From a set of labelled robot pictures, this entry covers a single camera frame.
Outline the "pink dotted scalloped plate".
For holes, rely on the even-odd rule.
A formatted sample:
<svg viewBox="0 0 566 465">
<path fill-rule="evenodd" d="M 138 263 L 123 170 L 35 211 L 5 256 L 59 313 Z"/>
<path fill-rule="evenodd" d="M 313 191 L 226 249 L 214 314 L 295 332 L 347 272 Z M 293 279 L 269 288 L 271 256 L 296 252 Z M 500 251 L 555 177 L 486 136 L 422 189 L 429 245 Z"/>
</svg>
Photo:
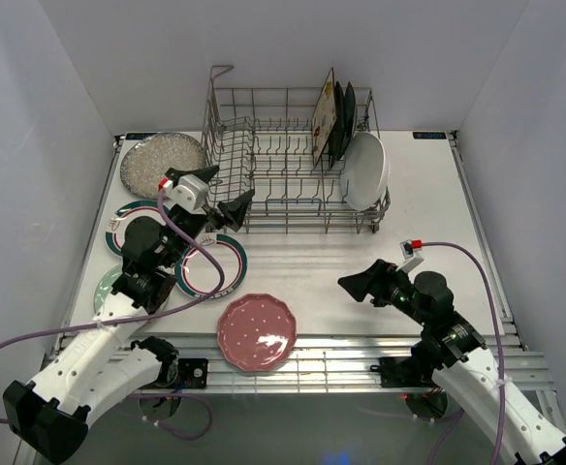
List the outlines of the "pink dotted scalloped plate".
<svg viewBox="0 0 566 465">
<path fill-rule="evenodd" d="M 297 337 L 295 316 L 270 294 L 246 294 L 231 302 L 217 323 L 217 344 L 224 359 L 248 373 L 279 366 Z"/>
</svg>

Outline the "white oval plate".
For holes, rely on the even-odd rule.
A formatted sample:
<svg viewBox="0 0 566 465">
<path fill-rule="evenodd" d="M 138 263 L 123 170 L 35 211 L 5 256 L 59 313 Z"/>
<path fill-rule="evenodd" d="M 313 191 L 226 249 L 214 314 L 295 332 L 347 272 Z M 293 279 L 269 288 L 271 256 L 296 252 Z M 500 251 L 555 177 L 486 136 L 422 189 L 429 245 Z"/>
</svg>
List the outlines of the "white oval plate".
<svg viewBox="0 0 566 465">
<path fill-rule="evenodd" d="M 390 165 L 384 145 L 371 133 L 357 133 L 344 161 L 339 177 L 342 200 L 354 210 L 367 210 L 385 196 L 388 187 Z"/>
</svg>

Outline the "black floral square plate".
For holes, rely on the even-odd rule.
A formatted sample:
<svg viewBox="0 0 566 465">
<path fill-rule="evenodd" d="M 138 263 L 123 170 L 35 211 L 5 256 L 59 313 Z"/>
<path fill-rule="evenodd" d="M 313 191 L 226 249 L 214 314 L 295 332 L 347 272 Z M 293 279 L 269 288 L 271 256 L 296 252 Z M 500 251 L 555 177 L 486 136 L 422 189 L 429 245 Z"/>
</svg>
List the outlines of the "black floral square plate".
<svg viewBox="0 0 566 465">
<path fill-rule="evenodd" d="M 340 82 L 338 81 L 334 87 L 335 101 L 335 122 L 330 132 L 329 138 L 329 164 L 332 168 L 339 159 L 340 147 L 345 133 L 345 116 L 344 116 L 344 94 Z"/>
</svg>

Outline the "cream floral square plate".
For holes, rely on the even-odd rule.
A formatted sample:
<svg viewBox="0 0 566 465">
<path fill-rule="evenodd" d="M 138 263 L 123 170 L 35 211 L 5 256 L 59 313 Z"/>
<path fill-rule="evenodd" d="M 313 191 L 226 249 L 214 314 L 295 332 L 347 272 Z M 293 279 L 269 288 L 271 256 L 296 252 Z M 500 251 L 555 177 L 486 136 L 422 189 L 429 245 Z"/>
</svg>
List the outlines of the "cream floral square plate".
<svg viewBox="0 0 566 465">
<path fill-rule="evenodd" d="M 330 132 L 336 121 L 334 87 L 334 70 L 330 68 L 311 119 L 314 166 L 318 165 L 322 157 L 330 137 Z"/>
</svg>

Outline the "teal square plate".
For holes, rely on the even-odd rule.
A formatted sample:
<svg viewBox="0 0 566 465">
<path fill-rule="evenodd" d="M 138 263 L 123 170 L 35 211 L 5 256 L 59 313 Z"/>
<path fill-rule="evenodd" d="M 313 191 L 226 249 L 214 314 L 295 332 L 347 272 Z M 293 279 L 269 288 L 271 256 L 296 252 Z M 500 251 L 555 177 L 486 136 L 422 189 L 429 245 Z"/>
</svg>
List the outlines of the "teal square plate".
<svg viewBox="0 0 566 465">
<path fill-rule="evenodd" d="M 347 83 L 344 95 L 344 137 L 341 145 L 341 154 L 344 155 L 354 135 L 356 126 L 356 92 L 351 82 Z"/>
</svg>

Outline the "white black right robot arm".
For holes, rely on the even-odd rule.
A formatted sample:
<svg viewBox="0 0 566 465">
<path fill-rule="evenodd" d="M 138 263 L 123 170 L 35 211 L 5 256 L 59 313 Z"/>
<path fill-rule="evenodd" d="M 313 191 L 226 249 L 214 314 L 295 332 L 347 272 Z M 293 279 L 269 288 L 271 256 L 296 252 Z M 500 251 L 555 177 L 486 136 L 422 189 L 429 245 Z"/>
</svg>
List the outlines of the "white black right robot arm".
<svg viewBox="0 0 566 465">
<path fill-rule="evenodd" d="M 505 376 L 481 334 L 454 307 L 446 278 L 415 278 L 383 260 L 338 285 L 355 301 L 392 306 L 422 326 L 411 355 L 391 365 L 392 380 L 435 384 L 446 391 L 494 442 L 492 460 L 511 464 L 566 464 L 566 433 L 550 423 Z"/>
</svg>

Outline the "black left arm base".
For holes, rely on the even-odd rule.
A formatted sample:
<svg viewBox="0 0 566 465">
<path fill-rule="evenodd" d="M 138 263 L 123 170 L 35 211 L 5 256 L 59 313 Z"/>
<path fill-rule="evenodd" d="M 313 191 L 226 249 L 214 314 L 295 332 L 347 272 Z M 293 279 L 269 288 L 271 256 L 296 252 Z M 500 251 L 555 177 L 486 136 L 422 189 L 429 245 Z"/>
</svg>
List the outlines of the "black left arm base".
<svg viewBox="0 0 566 465">
<path fill-rule="evenodd" d="M 143 385 L 148 389 L 185 388 L 204 389 L 207 385 L 207 358 L 182 358 L 178 349 L 165 339 L 149 336 L 143 340 L 133 341 L 132 350 L 146 350 L 154 354 L 160 363 L 157 377 Z"/>
</svg>

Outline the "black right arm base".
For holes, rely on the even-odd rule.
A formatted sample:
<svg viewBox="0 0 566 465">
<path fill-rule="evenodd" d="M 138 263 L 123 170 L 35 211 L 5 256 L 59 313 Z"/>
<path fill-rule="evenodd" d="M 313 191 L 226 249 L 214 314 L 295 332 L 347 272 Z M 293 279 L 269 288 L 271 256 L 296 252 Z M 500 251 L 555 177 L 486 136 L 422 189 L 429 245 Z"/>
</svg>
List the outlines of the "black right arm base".
<svg viewBox="0 0 566 465">
<path fill-rule="evenodd" d="M 382 388 L 435 388 L 432 373 L 443 367 L 443 359 L 413 348 L 409 356 L 381 356 L 369 367 L 380 376 Z"/>
</svg>

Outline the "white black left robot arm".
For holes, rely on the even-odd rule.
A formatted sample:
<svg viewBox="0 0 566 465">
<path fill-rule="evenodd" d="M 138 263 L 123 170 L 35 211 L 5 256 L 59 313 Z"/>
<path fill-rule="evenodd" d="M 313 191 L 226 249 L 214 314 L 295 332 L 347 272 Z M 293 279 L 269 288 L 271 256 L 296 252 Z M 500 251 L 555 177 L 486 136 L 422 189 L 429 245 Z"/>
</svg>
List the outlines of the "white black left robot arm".
<svg viewBox="0 0 566 465">
<path fill-rule="evenodd" d="M 207 193 L 218 167 L 170 169 L 158 188 L 155 220 L 131 221 L 121 248 L 122 271 L 90 323 L 73 326 L 72 342 L 29 382 L 12 382 L 3 401 L 10 429 L 52 464 L 82 445 L 90 426 L 141 387 L 168 388 L 178 377 L 175 347 L 132 335 L 162 315 L 181 255 L 199 246 L 206 226 L 238 231 L 255 192 L 210 206 Z"/>
</svg>

